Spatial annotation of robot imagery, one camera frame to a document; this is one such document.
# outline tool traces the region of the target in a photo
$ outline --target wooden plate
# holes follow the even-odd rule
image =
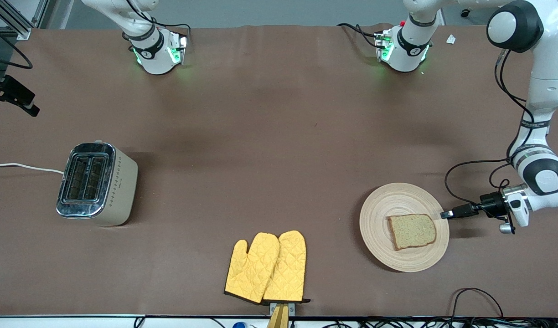
[[[387,266],[402,272],[430,268],[445,254],[450,225],[439,215],[443,209],[430,193],[408,183],[384,185],[368,196],[360,212],[360,231],[370,252]],[[415,248],[394,249],[387,216],[428,214],[437,229],[434,243]]]

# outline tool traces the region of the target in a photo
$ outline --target brown table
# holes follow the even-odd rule
[[[441,27],[434,42],[421,67],[397,73],[339,27],[202,29],[187,67],[152,76],[118,31],[33,31],[20,46],[35,68],[10,74],[41,112],[1,106],[0,162],[62,169],[75,145],[102,139],[137,161],[139,185],[130,222],[98,228],[56,214],[59,175],[0,169],[0,314],[266,313],[223,295],[231,250],[298,229],[312,299],[300,315],[447,315],[457,289],[479,287],[507,316],[558,316],[558,208],[516,236],[485,216],[452,221],[445,256],[413,274],[362,242],[375,188],[408,182],[458,205],[447,169],[502,158],[518,128],[483,27]],[[530,64],[508,63],[514,93]],[[550,143],[558,151],[558,114]],[[450,183],[475,199],[493,191],[492,168]],[[511,168],[501,176],[519,182]],[[460,302],[459,315],[496,315],[475,294]]]

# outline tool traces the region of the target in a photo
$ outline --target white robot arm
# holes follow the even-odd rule
[[[408,19],[377,35],[377,58],[400,72],[415,70],[425,60],[429,42],[439,26],[437,12],[449,4],[469,8],[499,7],[511,0],[403,0]]]
[[[534,54],[528,99],[518,136],[508,148],[510,164],[522,184],[482,195],[480,206],[466,204],[441,214],[467,217],[485,210],[504,216],[510,210],[519,226],[528,226],[531,211],[558,207],[558,156],[546,141],[558,109],[558,0],[516,0],[500,8],[487,25],[492,44]],[[500,231],[511,233],[508,224]]]
[[[146,14],[159,0],[83,0],[83,3],[121,27],[133,44],[137,62],[148,73],[164,74],[182,64],[187,37],[157,27]]]

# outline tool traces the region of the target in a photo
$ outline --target toaster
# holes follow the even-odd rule
[[[56,212],[98,226],[119,226],[131,213],[137,163],[110,143],[81,143],[70,153]]]

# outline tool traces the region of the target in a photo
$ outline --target yellow oven mitt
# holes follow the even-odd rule
[[[279,237],[279,258],[267,290],[266,302],[308,302],[304,300],[305,239],[299,231],[288,231]]]
[[[247,247],[246,241],[235,244],[224,293],[259,304],[277,263],[279,240],[271,233],[260,232],[248,252]]]

